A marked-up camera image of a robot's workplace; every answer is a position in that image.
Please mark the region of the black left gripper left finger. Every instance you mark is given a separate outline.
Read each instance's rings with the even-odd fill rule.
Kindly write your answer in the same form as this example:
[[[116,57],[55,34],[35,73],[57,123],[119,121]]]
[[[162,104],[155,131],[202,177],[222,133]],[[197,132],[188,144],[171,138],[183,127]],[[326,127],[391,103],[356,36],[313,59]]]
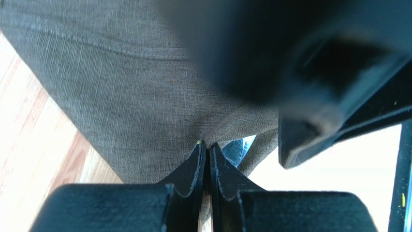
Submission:
[[[155,184],[67,184],[46,199],[33,232],[196,232],[206,145]]]

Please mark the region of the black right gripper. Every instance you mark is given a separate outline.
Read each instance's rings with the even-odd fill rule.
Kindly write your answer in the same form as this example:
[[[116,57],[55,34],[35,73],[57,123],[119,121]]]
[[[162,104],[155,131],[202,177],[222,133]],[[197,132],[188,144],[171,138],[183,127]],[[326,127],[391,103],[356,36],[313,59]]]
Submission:
[[[412,58],[409,0],[160,0],[158,9],[206,79],[256,104],[300,94],[351,105]],[[408,63],[337,130],[279,118],[279,164],[412,117]]]

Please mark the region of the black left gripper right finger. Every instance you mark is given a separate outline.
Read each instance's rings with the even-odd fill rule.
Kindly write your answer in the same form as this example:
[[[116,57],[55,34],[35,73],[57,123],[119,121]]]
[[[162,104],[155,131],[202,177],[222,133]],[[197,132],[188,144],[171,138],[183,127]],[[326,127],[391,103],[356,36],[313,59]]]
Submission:
[[[215,232],[374,232],[367,207],[337,191],[267,191],[244,176],[217,144],[209,149]]]

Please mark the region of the olive brown cloth napkin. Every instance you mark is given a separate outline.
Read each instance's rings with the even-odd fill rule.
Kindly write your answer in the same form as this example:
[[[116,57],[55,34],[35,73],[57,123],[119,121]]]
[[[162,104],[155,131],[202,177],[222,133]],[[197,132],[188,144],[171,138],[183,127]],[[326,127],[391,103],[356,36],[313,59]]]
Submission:
[[[203,82],[149,0],[3,0],[0,28],[125,183],[156,183],[204,140],[255,136],[250,174],[278,146],[278,112]]]

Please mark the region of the silver table knife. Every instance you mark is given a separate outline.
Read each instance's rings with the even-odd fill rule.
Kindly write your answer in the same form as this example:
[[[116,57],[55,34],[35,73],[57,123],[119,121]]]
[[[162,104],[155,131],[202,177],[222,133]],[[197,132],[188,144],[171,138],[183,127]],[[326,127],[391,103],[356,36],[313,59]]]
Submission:
[[[252,135],[231,141],[222,149],[223,155],[232,165],[238,167],[254,142],[255,137],[256,135]]]

